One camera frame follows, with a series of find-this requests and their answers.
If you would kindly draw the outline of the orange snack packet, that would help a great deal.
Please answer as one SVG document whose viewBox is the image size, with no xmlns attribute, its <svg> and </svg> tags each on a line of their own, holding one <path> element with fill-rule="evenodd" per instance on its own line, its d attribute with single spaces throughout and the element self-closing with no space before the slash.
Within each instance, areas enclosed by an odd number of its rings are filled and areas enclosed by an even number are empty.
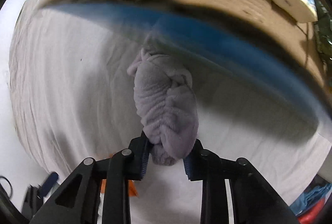
<svg viewBox="0 0 332 224">
<path fill-rule="evenodd" d="M 102 180 L 101 194 L 106 194 L 109 198 L 111 194 L 116 198 L 121 197 L 138 197 L 138 191 L 135 187 L 133 180 L 126 179 L 126 156 L 122 155 L 122 152 L 117 152 L 111 155 L 107 166 L 106 179 Z"/>
</svg>

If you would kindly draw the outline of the grey fuzzy sock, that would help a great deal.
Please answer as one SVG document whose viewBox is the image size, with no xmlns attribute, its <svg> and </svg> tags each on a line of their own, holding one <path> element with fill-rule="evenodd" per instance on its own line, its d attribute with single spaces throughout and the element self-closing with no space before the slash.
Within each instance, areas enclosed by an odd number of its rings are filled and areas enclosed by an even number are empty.
<svg viewBox="0 0 332 224">
<path fill-rule="evenodd" d="M 170 55 L 141 49 L 128 67 L 134 102 L 157 165 L 174 165 L 191 152 L 199 119 L 190 71 Z"/>
</svg>

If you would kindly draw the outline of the green snack packet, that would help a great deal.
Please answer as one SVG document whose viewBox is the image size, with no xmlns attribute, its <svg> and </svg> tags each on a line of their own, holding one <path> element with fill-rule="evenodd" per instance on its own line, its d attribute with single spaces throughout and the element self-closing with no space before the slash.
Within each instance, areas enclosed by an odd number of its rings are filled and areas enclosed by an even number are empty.
<svg viewBox="0 0 332 224">
<path fill-rule="evenodd" d="M 316 47 L 321 60 L 331 69 L 331 14 L 320 0 L 314 0 L 317 21 L 314 22 Z"/>
</svg>

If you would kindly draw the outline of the grey table cloth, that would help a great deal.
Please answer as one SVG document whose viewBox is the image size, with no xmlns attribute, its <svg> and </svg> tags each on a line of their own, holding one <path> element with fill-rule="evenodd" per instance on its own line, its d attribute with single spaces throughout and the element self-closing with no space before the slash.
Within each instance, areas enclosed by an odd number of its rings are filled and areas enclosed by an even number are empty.
<svg viewBox="0 0 332 224">
<path fill-rule="evenodd" d="M 88 157 L 102 160 L 143 131 L 127 73 L 141 49 L 177 58 L 192 75 L 196 139 L 220 157 L 246 158 L 291 204 L 331 150 L 331 105 L 274 40 L 221 13 L 150 0 L 46 4 L 26 0 L 13 32 L 10 96 L 25 151 L 65 180 Z M 199 182 L 182 159 L 152 155 L 133 223 L 198 223 Z"/>
</svg>

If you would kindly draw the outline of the blue cloth pile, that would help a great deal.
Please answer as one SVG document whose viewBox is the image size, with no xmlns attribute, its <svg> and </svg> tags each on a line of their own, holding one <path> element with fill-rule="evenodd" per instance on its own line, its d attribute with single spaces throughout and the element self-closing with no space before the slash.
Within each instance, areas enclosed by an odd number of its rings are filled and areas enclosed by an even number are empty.
<svg viewBox="0 0 332 224">
<path fill-rule="evenodd" d="M 296 216 L 302 215 L 315 206 L 322 198 L 325 198 L 330 190 L 331 183 L 309 187 L 309 190 L 302 192 L 289 207 Z"/>
</svg>

